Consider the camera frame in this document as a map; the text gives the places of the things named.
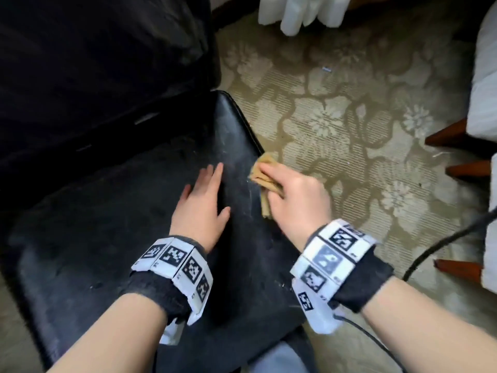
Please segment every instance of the wooden leg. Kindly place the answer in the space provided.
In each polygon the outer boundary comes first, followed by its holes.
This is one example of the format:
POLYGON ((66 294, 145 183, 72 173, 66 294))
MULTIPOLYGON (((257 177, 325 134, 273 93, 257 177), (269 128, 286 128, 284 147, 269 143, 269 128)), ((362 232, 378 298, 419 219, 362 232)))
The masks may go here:
POLYGON ((458 262, 447 259, 436 259, 435 268, 439 271, 446 272, 456 277, 463 278, 469 282, 475 282, 481 285, 482 265, 473 262, 458 262))
POLYGON ((425 144, 431 147, 453 147, 460 143, 466 134, 467 119, 461 119, 458 122, 451 124, 441 131, 428 136, 425 139, 425 144))
POLYGON ((490 160, 483 160, 449 166, 445 169, 445 174, 453 178, 488 177, 491 174, 491 163, 490 160))

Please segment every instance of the person's left hand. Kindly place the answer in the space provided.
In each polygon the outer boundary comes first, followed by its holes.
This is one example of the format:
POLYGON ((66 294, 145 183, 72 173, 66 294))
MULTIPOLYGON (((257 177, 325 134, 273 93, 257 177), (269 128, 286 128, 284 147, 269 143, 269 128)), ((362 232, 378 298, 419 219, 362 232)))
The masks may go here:
POLYGON ((221 162, 215 171, 213 165, 200 169, 191 193, 189 184, 183 189, 171 219, 169 235, 192 238, 202 245, 207 254, 214 248, 230 218, 229 207, 217 214, 217 196, 222 174, 221 162))

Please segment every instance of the finger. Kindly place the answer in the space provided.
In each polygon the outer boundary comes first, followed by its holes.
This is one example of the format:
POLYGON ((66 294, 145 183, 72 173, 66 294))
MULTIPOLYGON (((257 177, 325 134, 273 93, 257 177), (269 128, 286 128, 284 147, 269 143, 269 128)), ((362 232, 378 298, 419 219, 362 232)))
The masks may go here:
POLYGON ((185 188, 183 188, 183 192, 181 193, 178 201, 178 205, 183 204, 187 199, 188 195, 190 194, 191 190, 191 185, 187 184, 185 188))
POLYGON ((205 172, 206 170, 204 168, 200 169, 197 181, 195 182, 195 186, 193 187, 193 191, 197 191, 201 187, 205 172))
POLYGON ((211 181, 209 183, 209 191, 215 192, 216 194, 219 191, 219 186, 221 185, 221 178, 223 176, 223 163, 219 162, 216 166, 216 170, 212 175, 211 181))
POLYGON ((226 223, 230 219, 230 214, 231 214, 231 208, 226 207, 221 211, 221 213, 218 216, 218 227, 219 227, 219 231, 221 233, 224 230, 224 228, 226 227, 226 223))
POLYGON ((292 178, 295 178, 296 175, 300 175, 299 172, 294 171, 281 163, 260 163, 259 168, 260 171, 269 175, 283 187, 287 185, 292 178))
POLYGON ((209 185, 209 182, 211 181, 213 173, 214 173, 214 166, 211 165, 211 164, 207 165, 207 169, 206 169, 206 173, 205 173, 205 177, 204 177, 202 186, 208 186, 209 185))
POLYGON ((267 194, 267 199, 269 200, 269 207, 271 208, 271 214, 273 218, 278 222, 284 215, 284 205, 285 200, 283 200, 280 195, 276 192, 269 191, 267 194))

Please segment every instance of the floral carpet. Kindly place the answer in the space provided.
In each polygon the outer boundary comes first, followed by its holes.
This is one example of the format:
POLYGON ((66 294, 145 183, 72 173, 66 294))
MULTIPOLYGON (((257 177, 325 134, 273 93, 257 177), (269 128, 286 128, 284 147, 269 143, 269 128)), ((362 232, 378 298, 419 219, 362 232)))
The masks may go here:
MULTIPOLYGON (((444 174, 468 154, 424 144, 467 114, 475 45, 454 38, 464 2, 397 0, 346 15, 339 29, 311 27, 296 37, 252 14, 217 34, 220 88, 264 149, 322 181, 333 216, 382 241, 376 253, 397 275, 488 206, 484 191, 444 174)), ((437 257, 477 261, 482 237, 437 257)), ((433 259, 412 284, 497 335, 497 295, 435 271, 433 259)), ((399 371, 348 325, 331 336, 309 333, 323 372, 399 371)))

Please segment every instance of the person's left arm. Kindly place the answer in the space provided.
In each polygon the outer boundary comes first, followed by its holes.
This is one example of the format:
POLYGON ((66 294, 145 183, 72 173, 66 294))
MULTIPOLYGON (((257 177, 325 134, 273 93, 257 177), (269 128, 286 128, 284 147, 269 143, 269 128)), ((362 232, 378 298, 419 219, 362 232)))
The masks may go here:
MULTIPOLYGON (((212 165, 201 169, 193 189, 189 184, 185 186, 171 219, 169 235, 193 239, 207 254, 214 248, 230 218, 229 207, 217 214, 222 173, 222 163, 215 171, 212 165)), ((158 277, 159 282, 168 280, 160 276, 151 277, 154 280, 158 277)), ((150 366, 166 325, 167 313, 156 302, 139 293, 122 295, 49 372, 143 372, 150 366)))

